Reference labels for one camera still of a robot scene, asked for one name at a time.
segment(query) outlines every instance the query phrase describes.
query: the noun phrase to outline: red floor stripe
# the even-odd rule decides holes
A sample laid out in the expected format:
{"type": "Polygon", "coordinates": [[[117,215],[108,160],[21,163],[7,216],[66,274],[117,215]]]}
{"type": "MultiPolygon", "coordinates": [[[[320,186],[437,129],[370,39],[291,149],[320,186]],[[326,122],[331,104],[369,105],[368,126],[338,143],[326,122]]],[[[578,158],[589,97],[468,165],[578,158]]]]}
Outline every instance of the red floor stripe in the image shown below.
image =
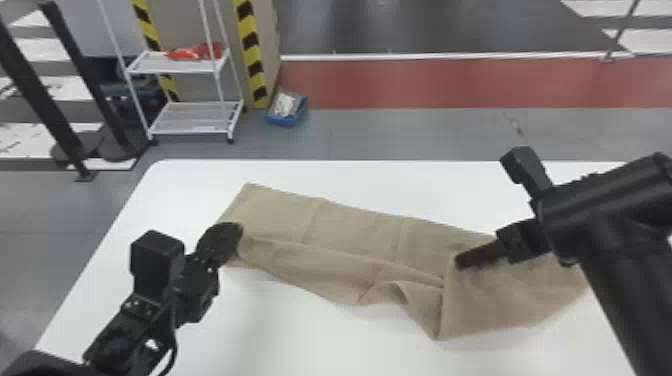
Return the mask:
{"type": "Polygon", "coordinates": [[[672,58],[285,62],[313,108],[672,107],[672,58]]]}

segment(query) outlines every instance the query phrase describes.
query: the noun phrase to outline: red object on shelf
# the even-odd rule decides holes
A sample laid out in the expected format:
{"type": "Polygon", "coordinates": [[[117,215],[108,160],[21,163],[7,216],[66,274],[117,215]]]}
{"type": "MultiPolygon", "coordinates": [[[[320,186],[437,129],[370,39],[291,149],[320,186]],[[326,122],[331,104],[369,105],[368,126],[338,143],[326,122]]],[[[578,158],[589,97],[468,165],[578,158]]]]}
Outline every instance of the red object on shelf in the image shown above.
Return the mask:
{"type": "MultiPolygon", "coordinates": [[[[224,51],[224,45],[219,42],[212,44],[215,59],[221,59],[224,51]]],[[[210,48],[207,43],[195,44],[191,47],[176,48],[166,52],[166,56],[173,60],[212,60],[210,57],[210,48]]]]}

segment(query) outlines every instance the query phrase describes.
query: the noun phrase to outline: white floor line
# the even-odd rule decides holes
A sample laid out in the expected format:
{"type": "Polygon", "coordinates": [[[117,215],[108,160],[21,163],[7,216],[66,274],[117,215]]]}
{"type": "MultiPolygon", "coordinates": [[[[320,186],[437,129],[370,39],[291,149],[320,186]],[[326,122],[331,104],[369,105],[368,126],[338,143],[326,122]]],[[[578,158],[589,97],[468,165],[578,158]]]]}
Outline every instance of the white floor line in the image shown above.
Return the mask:
{"type": "MultiPolygon", "coordinates": [[[[101,123],[72,123],[75,132],[96,131],[101,123]]],[[[54,139],[40,123],[0,123],[0,160],[49,159],[54,139]]]]}
{"type": "MultiPolygon", "coordinates": [[[[84,166],[94,171],[128,171],[133,168],[137,158],[129,159],[123,162],[108,162],[101,158],[91,158],[84,161],[84,166]]],[[[75,166],[68,165],[68,170],[74,170],[75,166]]]]}
{"type": "Polygon", "coordinates": [[[27,15],[9,24],[9,26],[17,27],[50,27],[49,20],[44,17],[44,13],[39,10],[34,10],[27,15]]]}
{"type": "MultiPolygon", "coordinates": [[[[44,76],[40,80],[56,101],[93,100],[84,80],[79,76],[44,76]]],[[[0,100],[20,96],[21,93],[15,86],[9,86],[11,84],[9,77],[0,77],[0,100]]]]}
{"type": "MultiPolygon", "coordinates": [[[[631,0],[577,0],[563,3],[582,17],[623,17],[631,0]]],[[[635,16],[672,16],[672,1],[644,0],[637,7],[635,16]]]]}
{"type": "Polygon", "coordinates": [[[56,38],[15,38],[14,41],[28,61],[70,61],[61,41],[56,38]]]}
{"type": "MultiPolygon", "coordinates": [[[[448,52],[430,54],[311,54],[282,55],[282,61],[386,61],[386,60],[475,60],[475,59],[590,59],[604,56],[604,51],[558,52],[448,52]]],[[[631,58],[627,51],[617,51],[615,58],[631,58]]]]}
{"type": "MultiPolygon", "coordinates": [[[[610,37],[616,29],[602,30],[610,37]]],[[[620,40],[621,46],[634,53],[672,53],[672,29],[626,29],[620,40]]]]}

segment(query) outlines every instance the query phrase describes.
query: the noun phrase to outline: white wall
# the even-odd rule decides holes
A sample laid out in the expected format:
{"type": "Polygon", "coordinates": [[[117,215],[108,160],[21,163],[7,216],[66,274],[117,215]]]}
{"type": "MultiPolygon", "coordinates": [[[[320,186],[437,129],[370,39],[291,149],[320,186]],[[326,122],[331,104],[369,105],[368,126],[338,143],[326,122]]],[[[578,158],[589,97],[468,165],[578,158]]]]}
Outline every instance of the white wall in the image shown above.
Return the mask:
{"type": "MultiPolygon", "coordinates": [[[[114,56],[97,0],[56,0],[56,3],[85,56],[114,56]]],[[[123,54],[137,55],[144,43],[130,0],[103,0],[103,3],[123,54]]]]}

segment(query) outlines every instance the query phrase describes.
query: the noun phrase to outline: shelf rack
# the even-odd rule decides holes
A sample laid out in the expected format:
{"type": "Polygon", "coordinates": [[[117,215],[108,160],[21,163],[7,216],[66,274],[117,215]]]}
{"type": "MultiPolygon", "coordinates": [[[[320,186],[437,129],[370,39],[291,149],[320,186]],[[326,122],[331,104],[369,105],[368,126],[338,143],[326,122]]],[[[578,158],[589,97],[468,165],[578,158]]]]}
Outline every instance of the shelf rack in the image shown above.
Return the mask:
{"type": "MultiPolygon", "coordinates": [[[[145,49],[128,67],[124,63],[124,58],[121,49],[114,35],[110,19],[105,10],[103,0],[97,0],[100,11],[103,15],[105,27],[112,40],[119,63],[124,68],[124,78],[130,89],[131,97],[135,107],[140,115],[142,125],[147,132],[147,136],[153,139],[154,135],[179,135],[179,134],[226,134],[228,143],[234,141],[234,131],[238,119],[245,107],[242,99],[242,91],[238,74],[233,63],[231,63],[231,50],[222,13],[217,0],[212,0],[215,9],[215,18],[221,33],[221,42],[226,47],[222,51],[222,56],[219,59],[209,60],[193,60],[193,61],[178,61],[170,59],[163,51],[150,51],[145,49]],[[238,93],[238,100],[227,101],[224,99],[224,89],[222,88],[221,73],[227,62],[233,71],[233,79],[235,80],[236,90],[238,93]],[[168,103],[163,110],[156,117],[151,126],[148,124],[147,117],[140,105],[137,92],[133,86],[132,76],[140,74],[154,74],[157,80],[160,75],[172,74],[212,74],[215,80],[215,87],[217,88],[218,101],[212,102],[174,102],[168,93],[165,92],[168,103]]],[[[210,34],[210,23],[208,14],[205,10],[205,0],[191,0],[197,1],[201,12],[203,21],[203,30],[205,32],[205,39],[209,48],[210,56],[215,56],[213,48],[213,38],[210,34]]]]}

